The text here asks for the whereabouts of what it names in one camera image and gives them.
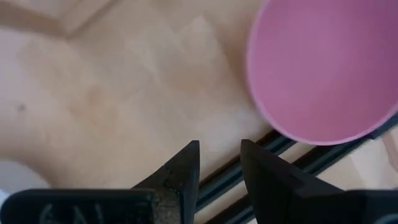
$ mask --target wooden floor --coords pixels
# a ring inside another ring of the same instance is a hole
[[[120,0],[70,40],[0,30],[0,156],[27,164],[52,187],[128,188],[198,139],[203,179],[238,154],[242,138],[271,129],[244,81],[259,5]],[[345,189],[380,187],[358,171],[377,159],[387,164],[381,172],[395,175],[384,151],[372,154],[381,144],[360,149],[322,179]],[[282,157],[294,161],[309,149],[298,144]],[[390,182],[384,185],[398,185]],[[240,184],[197,223],[245,193]]]

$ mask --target pink bowl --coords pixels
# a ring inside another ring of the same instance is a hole
[[[297,141],[360,138],[398,111],[398,1],[270,0],[252,28],[248,83]]]

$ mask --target light wood surface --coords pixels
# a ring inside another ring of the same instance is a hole
[[[52,187],[128,188],[198,139],[206,177],[238,154],[241,139],[271,129],[244,81],[260,3],[120,0],[70,40],[0,30],[0,156]],[[310,148],[281,156],[291,162]],[[377,159],[387,164],[377,169],[387,170],[384,180],[363,168],[382,149],[371,142],[320,177],[345,189],[392,187],[387,151]],[[245,193],[237,186],[197,223]]]

